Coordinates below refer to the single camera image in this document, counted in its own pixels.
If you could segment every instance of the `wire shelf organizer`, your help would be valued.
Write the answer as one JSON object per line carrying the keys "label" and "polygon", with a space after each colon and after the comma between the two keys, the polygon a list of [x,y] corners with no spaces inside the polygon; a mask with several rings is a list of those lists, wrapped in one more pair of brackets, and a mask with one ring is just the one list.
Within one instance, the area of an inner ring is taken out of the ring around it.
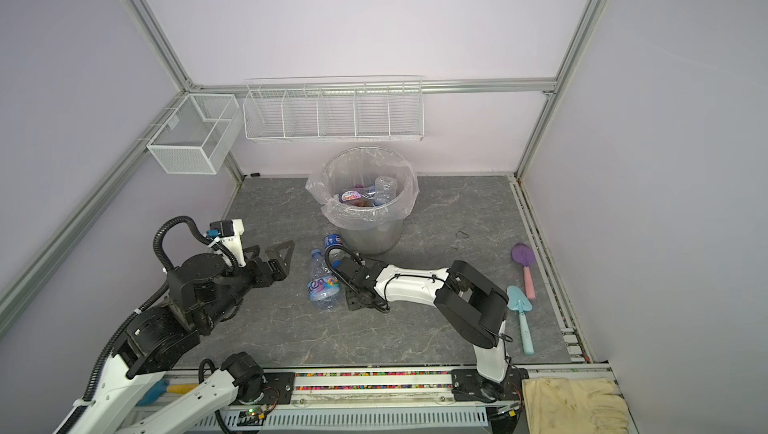
{"label": "wire shelf organizer", "polygon": [[243,102],[246,138],[286,142],[424,137],[420,77],[343,79],[247,80]]}
{"label": "wire shelf organizer", "polygon": [[234,95],[188,93],[147,148],[167,173],[215,174],[242,130]]}

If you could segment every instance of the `yellow handle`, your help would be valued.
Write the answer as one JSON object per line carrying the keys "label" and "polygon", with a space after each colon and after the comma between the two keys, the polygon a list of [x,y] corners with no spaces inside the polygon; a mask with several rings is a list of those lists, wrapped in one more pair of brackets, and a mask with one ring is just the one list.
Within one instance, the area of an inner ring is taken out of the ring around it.
{"label": "yellow handle", "polygon": [[197,384],[169,384],[168,392],[173,392],[174,394],[186,394],[196,387]]}

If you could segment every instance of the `metal base plate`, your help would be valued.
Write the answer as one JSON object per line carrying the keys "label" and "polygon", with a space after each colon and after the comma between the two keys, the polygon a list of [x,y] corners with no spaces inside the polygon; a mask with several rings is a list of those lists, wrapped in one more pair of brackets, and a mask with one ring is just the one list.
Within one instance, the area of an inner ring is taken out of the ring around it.
{"label": "metal base plate", "polygon": [[451,371],[451,379],[453,381],[451,393],[457,401],[494,402],[498,400],[519,400],[522,402],[522,380],[527,378],[527,370],[508,367],[504,382],[499,385],[480,376],[475,369],[454,369]]}

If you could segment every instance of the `black cable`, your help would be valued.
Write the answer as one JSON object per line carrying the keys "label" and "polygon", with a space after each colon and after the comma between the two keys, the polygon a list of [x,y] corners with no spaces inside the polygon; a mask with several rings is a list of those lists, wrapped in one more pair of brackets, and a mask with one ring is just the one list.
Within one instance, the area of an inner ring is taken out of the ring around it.
{"label": "black cable", "polygon": [[[165,294],[165,292],[168,290],[168,282],[163,283],[163,285],[155,291],[152,296],[147,299],[143,304],[139,306],[140,311],[145,311],[149,309],[152,304],[156,303],[160,297]],[[91,375],[88,377],[88,384],[85,386],[85,392],[83,394],[82,400],[83,402],[90,402],[94,398],[94,394],[96,393],[96,389],[98,387],[98,382],[101,379],[101,372],[104,370],[104,363],[107,362],[107,359],[109,358],[110,354],[112,353],[112,346],[114,345],[115,341],[118,340],[118,337],[120,334],[122,334],[125,329],[128,327],[128,324],[130,324],[130,321],[136,317],[136,313],[130,313],[128,318],[123,321],[122,324],[120,324],[120,327],[118,327],[117,330],[114,331],[112,336],[109,338],[109,341],[104,345],[104,347],[101,349],[101,352],[99,352],[98,357],[96,358],[96,362],[94,363],[93,369],[91,369]],[[66,432],[69,432],[70,429],[74,427],[74,425],[77,423],[77,421],[80,419],[80,417],[83,415],[83,412],[88,408],[88,406],[79,406],[75,410],[72,411],[72,414],[67,418],[67,420],[62,424],[61,429],[56,431],[56,434],[65,434]]]}
{"label": "black cable", "polygon": [[[216,364],[214,364],[214,361],[210,359],[203,359],[200,361],[200,365],[197,367],[197,381],[198,383],[202,384],[205,382],[205,366],[209,366],[210,373],[213,374],[216,370]],[[224,432],[224,434],[234,434],[230,428],[226,427],[226,423],[224,422],[224,418],[221,416],[221,410],[216,410],[214,412],[214,415],[216,416],[216,424],[219,425],[219,428]]]}
{"label": "black cable", "polygon": [[154,255],[158,257],[160,263],[163,264],[163,267],[165,268],[165,272],[167,273],[174,269],[174,264],[170,262],[168,255],[163,250],[163,239],[171,227],[181,223],[187,224],[187,227],[192,233],[192,237],[195,237],[198,242],[203,243],[206,246],[210,244],[210,240],[208,240],[203,234],[200,233],[200,231],[197,229],[197,224],[194,223],[194,220],[192,220],[191,217],[178,216],[169,219],[166,223],[160,226],[158,232],[154,235],[154,239],[152,239],[152,250],[154,251]]}
{"label": "black cable", "polygon": [[344,252],[348,253],[352,257],[352,260],[354,260],[355,262],[357,262],[361,266],[362,266],[362,259],[360,258],[360,256],[358,256],[355,253],[355,251],[353,251],[349,247],[342,246],[342,245],[339,245],[339,244],[334,244],[332,246],[326,247],[326,253],[325,253],[325,256],[324,256],[325,261],[326,261],[326,266],[328,266],[328,269],[333,273],[333,275],[335,275],[337,279],[341,279],[341,281],[347,287],[349,287],[352,291],[354,291],[356,293],[360,292],[360,289],[358,289],[357,287],[352,285],[352,281],[347,279],[346,275],[342,274],[336,267],[333,266],[333,264],[331,264],[330,254],[331,254],[331,251],[334,250],[334,249],[343,250]]}
{"label": "black cable", "polygon": [[431,277],[429,275],[400,274],[400,273],[395,274],[386,281],[386,284],[384,284],[384,303],[386,305],[387,311],[389,311],[389,300],[386,298],[386,288],[389,286],[389,283],[391,283],[395,279],[398,279],[398,277],[416,277],[417,279],[431,279],[433,283],[436,280],[439,280],[440,282],[442,282],[442,285],[446,285],[446,281],[443,279],[440,279],[435,274],[433,274]]}
{"label": "black cable", "polygon": [[[206,239],[208,239],[206,246],[214,241],[211,237],[206,237]],[[232,263],[232,269],[238,270],[240,268],[240,263],[237,261],[235,255],[232,254],[232,251],[227,249],[221,242],[217,242],[211,246],[211,249],[214,251],[219,250],[222,254],[224,254],[226,258],[229,259]]]}

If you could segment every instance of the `pink handle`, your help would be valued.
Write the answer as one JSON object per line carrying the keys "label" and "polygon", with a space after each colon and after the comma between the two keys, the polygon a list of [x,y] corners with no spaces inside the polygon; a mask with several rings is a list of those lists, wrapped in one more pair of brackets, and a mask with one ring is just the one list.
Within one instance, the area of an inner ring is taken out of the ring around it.
{"label": "pink handle", "polygon": [[533,279],[531,278],[531,270],[528,266],[523,267],[523,275],[525,275],[525,296],[529,299],[536,299],[536,293],[533,292]]}

